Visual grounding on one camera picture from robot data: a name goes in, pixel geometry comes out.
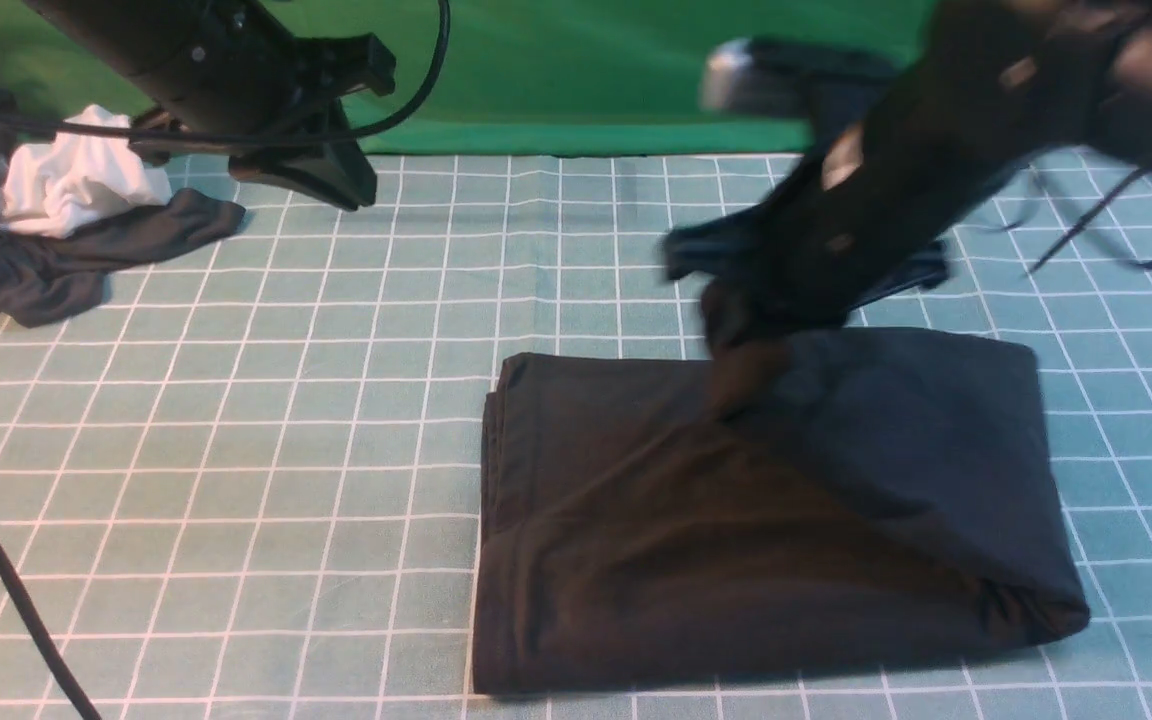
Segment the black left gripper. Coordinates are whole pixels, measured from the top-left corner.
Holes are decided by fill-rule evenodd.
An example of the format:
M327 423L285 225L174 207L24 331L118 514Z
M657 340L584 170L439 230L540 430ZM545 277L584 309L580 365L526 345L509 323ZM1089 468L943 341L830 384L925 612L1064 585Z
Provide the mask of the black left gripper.
M32 12L154 100L128 149L151 167L192 154L185 136L314 136L346 128L340 99L392 94L396 56L376 35L301 38L259 1L32 1ZM378 174L356 141L234 151L233 179L343 211L376 204Z

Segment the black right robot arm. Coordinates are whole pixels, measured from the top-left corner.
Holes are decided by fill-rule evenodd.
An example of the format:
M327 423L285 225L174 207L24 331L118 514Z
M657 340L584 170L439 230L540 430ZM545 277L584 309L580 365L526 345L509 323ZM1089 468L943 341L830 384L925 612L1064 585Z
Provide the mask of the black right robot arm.
M813 145L750 209L672 229L667 281L708 276L712 347L840 327L943 283L942 234L1039 156L1084 146L1152 173L1152 1L942 1L902 69L737 38L708 55L702 105L805 119Z

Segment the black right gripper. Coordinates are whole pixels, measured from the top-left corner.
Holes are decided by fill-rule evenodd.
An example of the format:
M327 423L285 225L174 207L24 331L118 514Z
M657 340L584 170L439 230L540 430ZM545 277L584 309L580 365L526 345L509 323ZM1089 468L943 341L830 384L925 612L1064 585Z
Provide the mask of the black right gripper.
M664 278L702 296L714 351L838 327L865 291L1026 162L1092 135L1137 10L1111 1L943 1L922 58L854 129L861 161L827 179L806 159L751 215L680 225Z

